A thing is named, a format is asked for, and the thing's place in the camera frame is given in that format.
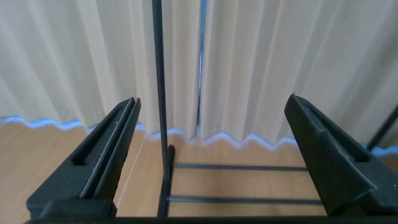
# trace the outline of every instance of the black pole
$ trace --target black pole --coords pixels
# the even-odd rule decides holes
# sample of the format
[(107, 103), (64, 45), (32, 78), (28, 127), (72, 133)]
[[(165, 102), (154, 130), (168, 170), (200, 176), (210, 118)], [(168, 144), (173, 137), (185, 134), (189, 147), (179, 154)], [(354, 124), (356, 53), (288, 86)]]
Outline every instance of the black pole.
[(162, 142), (163, 179), (170, 179), (170, 161), (167, 152), (166, 94), (164, 85), (162, 2), (152, 0), (154, 17), (155, 58), (157, 75), (157, 97), (159, 101), (160, 138)]
[(374, 135), (372, 140), (368, 144), (368, 151), (372, 151), (372, 149), (377, 146), (379, 141), (383, 138), (383, 136), (387, 133), (387, 131), (394, 124), (394, 121), (398, 118), (398, 105), (394, 108), (390, 116), (386, 119), (377, 133)]

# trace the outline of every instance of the white curtain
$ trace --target white curtain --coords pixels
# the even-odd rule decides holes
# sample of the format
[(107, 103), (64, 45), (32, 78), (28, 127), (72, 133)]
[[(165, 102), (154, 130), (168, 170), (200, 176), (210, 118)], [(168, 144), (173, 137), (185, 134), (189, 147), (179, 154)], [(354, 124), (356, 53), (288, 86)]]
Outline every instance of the white curtain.
[[(194, 137), (201, 1), (162, 1), (168, 125)], [(142, 100), (159, 130), (152, 3), (1, 1), (0, 117), (100, 122), (120, 101)]]
[(291, 135), (284, 106), (295, 93), (367, 142), (398, 103), (397, 5), (207, 0), (201, 137), (276, 143)]

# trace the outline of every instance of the curtain fold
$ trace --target curtain fold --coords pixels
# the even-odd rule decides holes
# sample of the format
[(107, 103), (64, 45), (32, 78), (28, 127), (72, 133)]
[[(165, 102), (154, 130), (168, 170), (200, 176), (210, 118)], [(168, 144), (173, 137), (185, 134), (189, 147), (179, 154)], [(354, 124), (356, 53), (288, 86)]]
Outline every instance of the curtain fold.
[(367, 142), (398, 103), (397, 9), (396, 1), (208, 0), (201, 137), (256, 133), (276, 143), (292, 135), (284, 106), (295, 93)]
[[(162, 4), (168, 126), (193, 137), (201, 1)], [(151, 1), (2, 1), (0, 72), (0, 116), (91, 126), (133, 96), (159, 131)]]

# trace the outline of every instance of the metal rack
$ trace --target metal rack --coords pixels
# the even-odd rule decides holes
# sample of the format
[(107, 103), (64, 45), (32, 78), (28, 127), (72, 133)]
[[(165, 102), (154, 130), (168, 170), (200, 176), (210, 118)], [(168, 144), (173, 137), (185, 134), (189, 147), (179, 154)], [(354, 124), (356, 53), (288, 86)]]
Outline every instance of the metal rack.
[(174, 169), (227, 169), (227, 170), (277, 170), (306, 172), (305, 167), (285, 166), (235, 166), (214, 164), (175, 164), (175, 148), (167, 144), (166, 99), (164, 81), (164, 50), (162, 27), (162, 2), (152, 0), (152, 13), (154, 20), (155, 58), (157, 74), (157, 92), (159, 100), (160, 137), (163, 159), (163, 181), (160, 192), (158, 218), (166, 218), (169, 214), (170, 202), (206, 202), (206, 203), (287, 203), (321, 205), (320, 200), (294, 199), (294, 198), (224, 198), (224, 197), (196, 197), (171, 195), (172, 177)]

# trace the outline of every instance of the light brown floor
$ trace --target light brown floor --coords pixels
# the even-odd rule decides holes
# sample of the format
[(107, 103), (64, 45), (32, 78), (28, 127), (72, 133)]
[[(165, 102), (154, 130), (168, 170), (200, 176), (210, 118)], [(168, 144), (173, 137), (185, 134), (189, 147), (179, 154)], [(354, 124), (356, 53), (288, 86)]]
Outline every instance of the light brown floor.
[[(30, 129), (21, 123), (0, 124), (0, 223), (22, 223), (29, 219), (28, 196), (58, 167), (86, 137), (83, 128), (61, 131), (53, 126)], [(235, 149), (220, 139), (203, 145), (169, 135), (176, 147), (176, 162), (305, 166), (299, 150), (289, 143), (275, 151), (256, 141)], [(392, 158), (387, 162), (394, 163)], [(162, 161), (160, 141), (151, 141), (143, 131), (134, 133), (114, 202), (117, 216), (156, 216)], [(174, 172), (173, 195), (225, 197), (319, 198), (307, 172), (195, 170)], [(325, 215), (318, 205), (242, 205), (171, 203), (169, 216), (259, 216)]]

